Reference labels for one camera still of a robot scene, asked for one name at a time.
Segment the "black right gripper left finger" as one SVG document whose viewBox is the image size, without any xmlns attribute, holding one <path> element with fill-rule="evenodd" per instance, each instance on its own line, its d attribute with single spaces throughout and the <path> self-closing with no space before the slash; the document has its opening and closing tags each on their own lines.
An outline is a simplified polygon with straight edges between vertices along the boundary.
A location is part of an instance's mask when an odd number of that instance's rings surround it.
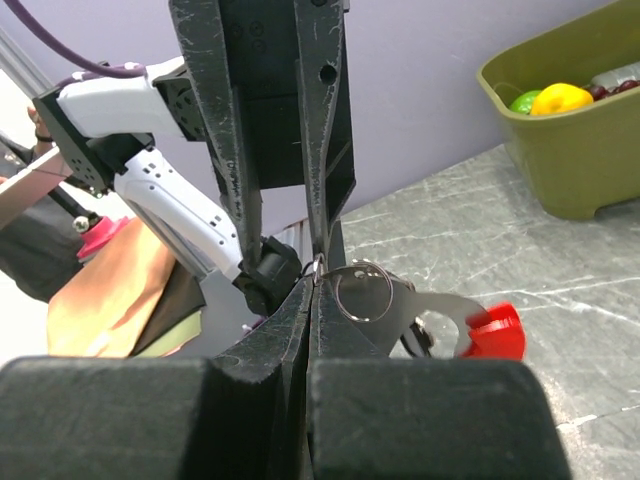
<svg viewBox="0 0 640 480">
<path fill-rule="evenodd" d="M 23 358 L 1 373 L 5 479 L 304 479 L 313 285 L 225 352 Z"/>
</svg>

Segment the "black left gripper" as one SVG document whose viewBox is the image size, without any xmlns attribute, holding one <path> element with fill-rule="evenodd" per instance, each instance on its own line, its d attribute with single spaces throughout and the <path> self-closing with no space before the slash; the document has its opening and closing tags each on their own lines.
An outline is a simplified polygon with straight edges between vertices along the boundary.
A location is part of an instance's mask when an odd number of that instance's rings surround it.
<svg viewBox="0 0 640 480">
<path fill-rule="evenodd" d="M 304 173 L 314 256 L 328 255 L 355 187 L 346 10 L 344 1 L 170 3 L 246 271 L 261 258 L 257 175 L 274 189 Z"/>
</svg>

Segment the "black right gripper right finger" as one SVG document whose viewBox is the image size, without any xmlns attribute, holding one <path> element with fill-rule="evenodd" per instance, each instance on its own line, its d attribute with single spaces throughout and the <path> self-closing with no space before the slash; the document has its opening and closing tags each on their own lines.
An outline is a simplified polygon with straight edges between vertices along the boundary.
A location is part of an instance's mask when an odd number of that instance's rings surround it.
<svg viewBox="0 0 640 480">
<path fill-rule="evenodd" d="M 318 479 L 567 479 L 516 309 L 400 280 L 337 279 L 312 323 L 311 457 Z M 451 319 L 449 359 L 396 360 L 417 317 Z"/>
</svg>

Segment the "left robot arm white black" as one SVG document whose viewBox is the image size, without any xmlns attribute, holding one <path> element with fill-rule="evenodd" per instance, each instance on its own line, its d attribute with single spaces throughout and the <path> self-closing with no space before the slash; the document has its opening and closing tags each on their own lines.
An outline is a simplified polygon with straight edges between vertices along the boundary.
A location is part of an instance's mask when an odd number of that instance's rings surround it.
<svg viewBox="0 0 640 480">
<path fill-rule="evenodd" d="M 264 190 L 305 189 L 312 265 L 355 186 L 345 1 L 173 1 L 179 57 L 80 71 L 35 99 L 72 172 L 113 190 L 193 270 L 273 314 L 303 272 L 262 233 Z"/>
</svg>

